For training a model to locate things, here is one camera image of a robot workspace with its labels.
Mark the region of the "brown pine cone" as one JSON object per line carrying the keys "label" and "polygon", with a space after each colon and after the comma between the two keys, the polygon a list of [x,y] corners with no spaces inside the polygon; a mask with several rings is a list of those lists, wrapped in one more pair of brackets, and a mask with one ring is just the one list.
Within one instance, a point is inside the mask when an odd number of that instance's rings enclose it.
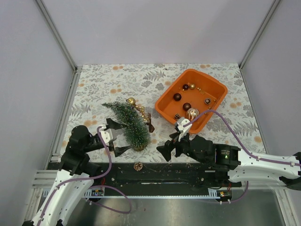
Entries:
{"label": "brown pine cone", "polygon": [[142,164],[141,162],[136,162],[136,163],[134,164],[134,169],[135,169],[136,171],[140,171],[142,168],[143,168],[143,164]]}

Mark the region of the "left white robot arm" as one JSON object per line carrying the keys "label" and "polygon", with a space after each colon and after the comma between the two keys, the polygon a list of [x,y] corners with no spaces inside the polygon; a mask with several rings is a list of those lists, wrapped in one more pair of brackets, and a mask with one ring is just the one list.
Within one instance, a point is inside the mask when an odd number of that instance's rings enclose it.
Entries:
{"label": "left white robot arm", "polygon": [[85,192],[91,186],[101,183],[111,170],[112,163],[103,172],[101,166],[92,163],[88,152],[105,149],[120,155],[129,149],[114,147],[116,131],[125,128],[108,118],[105,124],[92,135],[84,125],[76,126],[71,131],[69,142],[56,174],[55,181],[36,215],[23,223],[25,226],[65,226]]}

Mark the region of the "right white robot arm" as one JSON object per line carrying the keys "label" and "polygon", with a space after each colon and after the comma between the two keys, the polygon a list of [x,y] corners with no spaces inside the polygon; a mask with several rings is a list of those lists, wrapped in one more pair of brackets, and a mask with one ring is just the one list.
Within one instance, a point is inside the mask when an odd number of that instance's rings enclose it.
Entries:
{"label": "right white robot arm", "polygon": [[176,157],[184,154],[203,165],[205,170],[216,171],[214,181],[219,186],[255,181],[291,190],[301,189],[300,153],[292,156],[247,153],[237,146],[215,144],[200,136],[193,139],[189,135],[182,139],[178,137],[179,133],[171,134],[171,140],[157,146],[164,159],[170,161],[173,150]]}

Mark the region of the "clear plastic light piece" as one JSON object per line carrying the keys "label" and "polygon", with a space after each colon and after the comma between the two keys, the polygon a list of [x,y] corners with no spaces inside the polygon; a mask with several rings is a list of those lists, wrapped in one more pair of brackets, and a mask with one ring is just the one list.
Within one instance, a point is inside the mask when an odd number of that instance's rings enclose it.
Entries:
{"label": "clear plastic light piece", "polygon": [[170,131],[166,131],[166,130],[163,130],[163,131],[161,131],[161,133],[160,133],[160,137],[162,138],[162,139],[169,139],[170,138]]}

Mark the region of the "glittery gold bauble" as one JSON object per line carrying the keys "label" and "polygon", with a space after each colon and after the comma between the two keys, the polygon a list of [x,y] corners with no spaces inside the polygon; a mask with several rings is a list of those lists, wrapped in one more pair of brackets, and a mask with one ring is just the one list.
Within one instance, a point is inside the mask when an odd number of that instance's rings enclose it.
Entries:
{"label": "glittery gold bauble", "polygon": [[136,104],[136,100],[133,97],[130,97],[127,99],[127,102],[131,105],[135,105]]}

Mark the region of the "small green christmas tree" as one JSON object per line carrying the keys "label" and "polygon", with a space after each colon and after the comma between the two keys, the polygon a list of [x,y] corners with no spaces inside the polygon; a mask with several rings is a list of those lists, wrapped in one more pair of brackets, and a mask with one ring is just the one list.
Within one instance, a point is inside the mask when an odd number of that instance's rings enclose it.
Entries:
{"label": "small green christmas tree", "polygon": [[148,146],[151,141],[148,126],[132,104],[115,101],[102,106],[112,110],[117,122],[123,125],[125,139],[134,151],[142,151]]}

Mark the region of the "orange plastic bin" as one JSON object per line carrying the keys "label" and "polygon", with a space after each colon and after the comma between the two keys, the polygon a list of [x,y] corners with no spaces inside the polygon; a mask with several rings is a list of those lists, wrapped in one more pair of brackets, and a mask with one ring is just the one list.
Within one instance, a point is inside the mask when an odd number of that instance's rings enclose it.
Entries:
{"label": "orange plastic bin", "polygon": [[[184,84],[195,84],[196,87],[193,90],[183,91]],[[175,93],[181,94],[180,101],[173,99]],[[195,69],[187,69],[156,101],[155,110],[167,122],[167,127],[171,129],[176,123],[174,116],[177,113],[182,117],[186,116],[186,111],[182,108],[184,103],[190,103],[191,107],[198,109],[200,113],[206,110],[217,110],[227,93],[227,87],[214,77]],[[211,104],[204,104],[206,98],[211,99]]]}

